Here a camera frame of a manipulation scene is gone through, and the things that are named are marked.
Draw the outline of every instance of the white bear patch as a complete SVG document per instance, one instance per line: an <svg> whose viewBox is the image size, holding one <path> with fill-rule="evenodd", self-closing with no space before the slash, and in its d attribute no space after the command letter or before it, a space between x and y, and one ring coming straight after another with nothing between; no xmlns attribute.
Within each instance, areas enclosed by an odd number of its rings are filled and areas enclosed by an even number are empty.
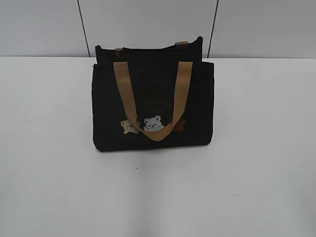
<svg viewBox="0 0 316 237"><path fill-rule="evenodd" d="M138 129L128 119L120 122L120 125L124 128L124 134L127 134L128 132L133 132L136 134L139 133Z"/></svg>
<svg viewBox="0 0 316 237"><path fill-rule="evenodd" d="M146 118L144 120L145 122L145 126L144 126L144 130L145 131L149 131L149 132L156 132L159 131L160 129L162 129L164 126L161 124L160 122L161 117L159 115L157 115L154 118Z"/></svg>

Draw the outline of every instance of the bag handle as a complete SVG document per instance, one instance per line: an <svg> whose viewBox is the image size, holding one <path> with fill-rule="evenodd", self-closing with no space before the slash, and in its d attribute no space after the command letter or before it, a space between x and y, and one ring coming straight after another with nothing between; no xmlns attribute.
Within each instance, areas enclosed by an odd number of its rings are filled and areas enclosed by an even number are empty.
<svg viewBox="0 0 316 237"><path fill-rule="evenodd" d="M138 125L134 93L130 81L127 62L114 62L113 64L114 73L118 84L118 91L122 99L127 118L139 131L141 131L147 137L154 141L161 141L172 131L173 127L177 124L185 110L189 93L193 62L179 62L177 79L174 89L172 122L159 131L154 132L145 131L141 129Z"/></svg>

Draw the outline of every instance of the tan bear patch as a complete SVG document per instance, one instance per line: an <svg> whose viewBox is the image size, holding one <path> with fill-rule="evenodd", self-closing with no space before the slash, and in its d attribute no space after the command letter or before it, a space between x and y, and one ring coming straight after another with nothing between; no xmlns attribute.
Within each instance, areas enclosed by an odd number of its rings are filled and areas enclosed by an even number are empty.
<svg viewBox="0 0 316 237"><path fill-rule="evenodd" d="M139 130L128 119L120 122L120 125L124 128L124 132L123 132L124 134L127 134L129 132L133 132L136 134L139 133Z"/></svg>

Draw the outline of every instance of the handle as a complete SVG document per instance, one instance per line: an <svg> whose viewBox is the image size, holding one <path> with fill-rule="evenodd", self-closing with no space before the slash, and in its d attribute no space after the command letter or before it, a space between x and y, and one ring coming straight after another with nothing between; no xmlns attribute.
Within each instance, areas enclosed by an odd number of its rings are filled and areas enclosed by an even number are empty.
<svg viewBox="0 0 316 237"><path fill-rule="evenodd" d="M119 94L122 99L127 118L139 131L141 131L147 137L154 141L161 141L172 131L173 127L177 124L185 110L193 62L179 62L174 89L172 123L155 132L145 131L138 126L134 93L130 81L127 62L114 62L113 64Z"/></svg>

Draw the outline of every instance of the bear appliqué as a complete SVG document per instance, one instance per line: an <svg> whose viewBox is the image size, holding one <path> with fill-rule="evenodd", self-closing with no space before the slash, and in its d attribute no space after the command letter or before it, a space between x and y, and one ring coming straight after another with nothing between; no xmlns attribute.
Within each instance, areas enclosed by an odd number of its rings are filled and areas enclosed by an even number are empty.
<svg viewBox="0 0 316 237"><path fill-rule="evenodd" d="M146 118L144 120L145 126L144 130L148 132L156 132L162 129L164 126L160 122L161 117L159 115L155 116L154 118Z"/></svg>
<svg viewBox="0 0 316 237"><path fill-rule="evenodd" d="M184 124L187 122L185 118L181 118L177 124L173 127L172 131L183 132L184 131Z"/></svg>
<svg viewBox="0 0 316 237"><path fill-rule="evenodd" d="M128 119L120 122L120 125L124 128L124 132L123 132L124 134L127 134L129 132L133 132L136 134L139 133L139 130Z"/></svg>

